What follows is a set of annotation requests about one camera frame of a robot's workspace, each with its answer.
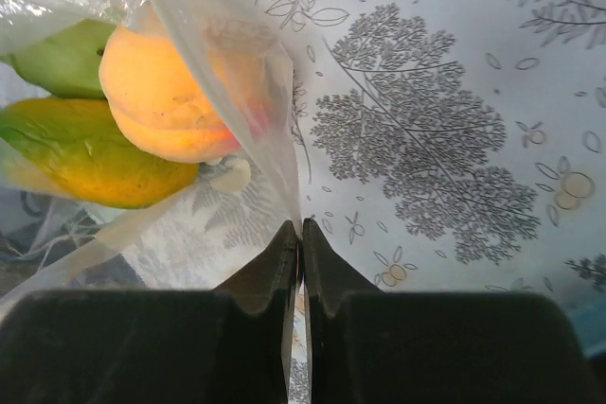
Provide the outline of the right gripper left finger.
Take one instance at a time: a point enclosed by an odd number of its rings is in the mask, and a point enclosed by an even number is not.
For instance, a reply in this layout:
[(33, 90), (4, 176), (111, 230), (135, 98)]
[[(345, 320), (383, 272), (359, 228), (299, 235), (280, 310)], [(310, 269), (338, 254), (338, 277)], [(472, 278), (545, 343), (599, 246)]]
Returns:
[(45, 290), (1, 324), (5, 403), (284, 403), (297, 237), (214, 290)]

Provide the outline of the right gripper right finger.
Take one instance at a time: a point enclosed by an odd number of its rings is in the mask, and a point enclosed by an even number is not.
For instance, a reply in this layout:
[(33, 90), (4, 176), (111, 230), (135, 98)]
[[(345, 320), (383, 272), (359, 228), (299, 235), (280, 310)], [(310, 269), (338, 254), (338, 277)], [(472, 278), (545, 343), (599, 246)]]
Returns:
[(314, 403), (601, 403), (573, 327), (520, 292), (385, 292), (305, 220)]

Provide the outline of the clear zip top bag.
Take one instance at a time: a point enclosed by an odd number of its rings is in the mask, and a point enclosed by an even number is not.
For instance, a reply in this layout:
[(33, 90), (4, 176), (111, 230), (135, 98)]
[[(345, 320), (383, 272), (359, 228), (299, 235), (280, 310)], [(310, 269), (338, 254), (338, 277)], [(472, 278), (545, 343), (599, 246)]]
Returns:
[(173, 45), (194, 83), (169, 70), (110, 96), (133, 125), (173, 137), (226, 127), (275, 194), (269, 243), (214, 290), (39, 290), (25, 283), (1, 325), (5, 403), (284, 403), (296, 243), (290, 137), (293, 65), (238, 0), (23, 0), (124, 21)]

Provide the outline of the orange green mango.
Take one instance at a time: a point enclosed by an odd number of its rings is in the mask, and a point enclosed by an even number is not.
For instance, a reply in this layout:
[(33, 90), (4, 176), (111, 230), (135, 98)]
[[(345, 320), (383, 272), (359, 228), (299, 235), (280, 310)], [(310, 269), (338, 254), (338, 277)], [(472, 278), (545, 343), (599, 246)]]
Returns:
[(153, 205), (194, 183), (197, 164), (134, 146), (98, 99), (29, 98), (1, 110), (1, 139), (67, 196), (121, 209)]

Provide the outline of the orange peach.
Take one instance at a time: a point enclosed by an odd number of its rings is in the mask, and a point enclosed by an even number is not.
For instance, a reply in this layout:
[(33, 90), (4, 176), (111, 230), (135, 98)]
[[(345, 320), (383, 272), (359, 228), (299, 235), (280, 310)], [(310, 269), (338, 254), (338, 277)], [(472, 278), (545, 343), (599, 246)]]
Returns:
[(148, 153), (201, 163), (240, 146), (167, 37), (117, 27), (98, 77), (118, 128)]

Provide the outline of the green cabbage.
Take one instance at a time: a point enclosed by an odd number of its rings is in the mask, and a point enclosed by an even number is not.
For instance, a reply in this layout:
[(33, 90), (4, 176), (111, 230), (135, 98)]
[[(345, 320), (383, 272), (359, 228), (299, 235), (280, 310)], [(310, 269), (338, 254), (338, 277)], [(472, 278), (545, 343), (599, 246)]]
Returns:
[(5, 53), (24, 81), (55, 97), (104, 99), (98, 69), (116, 26), (85, 19), (20, 50)]

